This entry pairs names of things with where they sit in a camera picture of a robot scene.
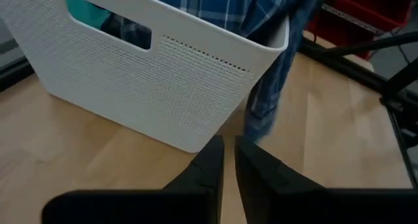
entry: white laundry basket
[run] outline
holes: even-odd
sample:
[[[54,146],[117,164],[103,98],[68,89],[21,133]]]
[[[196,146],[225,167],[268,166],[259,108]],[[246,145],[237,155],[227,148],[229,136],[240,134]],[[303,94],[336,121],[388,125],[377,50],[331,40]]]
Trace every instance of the white laundry basket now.
[[[152,30],[149,50],[75,20],[65,0],[0,0],[51,94],[187,152],[198,152],[287,48],[269,47],[157,0],[88,0]]]

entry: red storage box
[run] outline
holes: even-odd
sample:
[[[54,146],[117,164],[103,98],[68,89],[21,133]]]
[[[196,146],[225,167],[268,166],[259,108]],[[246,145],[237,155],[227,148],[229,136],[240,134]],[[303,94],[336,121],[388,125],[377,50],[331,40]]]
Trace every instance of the red storage box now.
[[[321,10],[313,18],[308,25],[308,31],[336,46],[350,46],[360,42],[371,41],[375,36],[371,31],[365,30],[325,10]],[[370,52],[365,51],[355,55],[368,59]]]
[[[382,31],[390,31],[406,24],[411,0],[335,0],[331,6]]]

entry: teal cloth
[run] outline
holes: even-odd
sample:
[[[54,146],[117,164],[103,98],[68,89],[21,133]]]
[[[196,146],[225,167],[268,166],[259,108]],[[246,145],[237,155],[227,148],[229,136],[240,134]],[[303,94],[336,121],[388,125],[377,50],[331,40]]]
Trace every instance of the teal cloth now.
[[[110,16],[110,12],[96,7],[85,0],[66,0],[68,10],[78,21],[100,29],[103,22]]]

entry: basket handle hole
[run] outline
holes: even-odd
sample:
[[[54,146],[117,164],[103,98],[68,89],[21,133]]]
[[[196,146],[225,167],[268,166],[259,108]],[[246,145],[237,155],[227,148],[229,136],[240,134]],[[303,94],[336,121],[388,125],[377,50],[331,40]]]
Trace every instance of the basket handle hole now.
[[[143,50],[151,48],[152,30],[145,25],[132,22],[87,0],[65,0],[65,2],[69,14],[75,20]]]

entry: blue plaid shirt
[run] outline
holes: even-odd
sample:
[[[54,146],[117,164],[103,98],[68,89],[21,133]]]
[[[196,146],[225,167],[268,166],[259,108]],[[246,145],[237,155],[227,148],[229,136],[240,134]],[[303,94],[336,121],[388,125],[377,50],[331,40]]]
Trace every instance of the blue plaid shirt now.
[[[267,70],[248,99],[244,135],[259,140],[269,133],[280,92],[317,0],[160,0],[214,25],[254,41],[289,15],[289,46]],[[103,30],[142,48],[149,48],[151,31],[113,14]]]

